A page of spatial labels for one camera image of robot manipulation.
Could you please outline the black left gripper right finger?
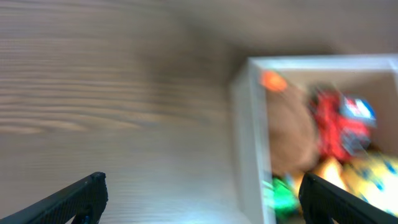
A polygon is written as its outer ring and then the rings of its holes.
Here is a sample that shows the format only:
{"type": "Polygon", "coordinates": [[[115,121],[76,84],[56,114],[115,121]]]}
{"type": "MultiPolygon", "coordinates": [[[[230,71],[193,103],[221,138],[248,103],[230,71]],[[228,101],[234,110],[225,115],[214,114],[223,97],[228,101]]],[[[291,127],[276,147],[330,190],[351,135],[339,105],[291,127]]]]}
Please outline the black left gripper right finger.
{"type": "Polygon", "coordinates": [[[397,224],[397,217],[311,173],[302,179],[299,200],[306,224],[397,224]]]}

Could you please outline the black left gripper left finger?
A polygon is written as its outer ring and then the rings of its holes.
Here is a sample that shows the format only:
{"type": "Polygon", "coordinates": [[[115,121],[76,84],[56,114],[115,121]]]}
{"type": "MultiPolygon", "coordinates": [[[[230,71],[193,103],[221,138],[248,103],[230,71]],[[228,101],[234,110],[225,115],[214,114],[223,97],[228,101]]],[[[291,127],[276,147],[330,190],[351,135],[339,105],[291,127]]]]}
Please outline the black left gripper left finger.
{"type": "Polygon", "coordinates": [[[106,174],[94,172],[1,219],[1,224],[98,224],[108,202],[106,174]]]}

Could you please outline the orange rubber duck toy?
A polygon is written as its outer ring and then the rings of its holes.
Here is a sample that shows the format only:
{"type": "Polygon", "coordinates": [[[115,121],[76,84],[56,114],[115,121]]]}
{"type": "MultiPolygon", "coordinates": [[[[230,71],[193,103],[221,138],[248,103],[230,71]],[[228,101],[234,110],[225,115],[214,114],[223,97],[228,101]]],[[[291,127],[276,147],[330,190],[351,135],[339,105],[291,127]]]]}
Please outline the orange rubber duck toy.
{"type": "MultiPolygon", "coordinates": [[[[341,176],[342,171],[343,166],[335,158],[328,157],[311,170],[310,173],[329,181],[343,190],[347,190],[345,181],[341,176]]],[[[290,187],[295,195],[299,194],[304,174],[304,172],[299,171],[291,175],[290,187]]]]}

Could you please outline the green round wheel toy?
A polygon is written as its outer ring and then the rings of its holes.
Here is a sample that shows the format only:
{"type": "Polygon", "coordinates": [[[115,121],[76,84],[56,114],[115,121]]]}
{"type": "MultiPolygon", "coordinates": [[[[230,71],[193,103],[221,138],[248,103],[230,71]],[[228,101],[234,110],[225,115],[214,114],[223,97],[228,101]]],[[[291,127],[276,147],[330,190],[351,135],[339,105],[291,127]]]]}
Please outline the green round wheel toy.
{"type": "Polygon", "coordinates": [[[290,186],[283,180],[274,177],[272,182],[262,181],[263,199],[270,199],[270,207],[278,219],[286,219],[298,211],[300,203],[298,198],[293,194],[290,186]]]}

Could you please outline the yellow letter ball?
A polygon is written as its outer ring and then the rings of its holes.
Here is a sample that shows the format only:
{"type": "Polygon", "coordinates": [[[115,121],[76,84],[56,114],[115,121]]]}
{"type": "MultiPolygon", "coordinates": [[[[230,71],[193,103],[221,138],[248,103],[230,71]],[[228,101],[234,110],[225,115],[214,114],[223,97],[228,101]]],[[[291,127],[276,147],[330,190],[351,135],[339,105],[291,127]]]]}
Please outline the yellow letter ball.
{"type": "Polygon", "coordinates": [[[369,153],[343,166],[347,191],[378,209],[397,216],[397,157],[369,153]]]}

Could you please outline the brown plush toy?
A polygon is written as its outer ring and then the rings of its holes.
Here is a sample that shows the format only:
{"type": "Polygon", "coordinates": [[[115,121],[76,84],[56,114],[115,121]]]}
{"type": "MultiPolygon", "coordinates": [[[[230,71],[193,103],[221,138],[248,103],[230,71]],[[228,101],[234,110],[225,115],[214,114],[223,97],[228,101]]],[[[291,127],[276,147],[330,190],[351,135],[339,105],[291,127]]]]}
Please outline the brown plush toy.
{"type": "Polygon", "coordinates": [[[259,83],[266,94],[272,173],[310,170],[318,161],[319,151],[307,93],[274,70],[263,71],[259,83]]]}

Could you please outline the red toy fire truck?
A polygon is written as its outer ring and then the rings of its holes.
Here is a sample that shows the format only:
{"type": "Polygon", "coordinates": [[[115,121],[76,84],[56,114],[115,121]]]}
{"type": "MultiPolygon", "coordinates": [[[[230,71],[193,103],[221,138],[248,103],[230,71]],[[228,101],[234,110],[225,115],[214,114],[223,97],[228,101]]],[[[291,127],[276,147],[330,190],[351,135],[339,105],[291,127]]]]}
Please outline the red toy fire truck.
{"type": "Polygon", "coordinates": [[[365,99],[332,88],[317,88],[308,107],[317,126],[322,157],[347,161],[367,153],[376,115],[365,99]]]}

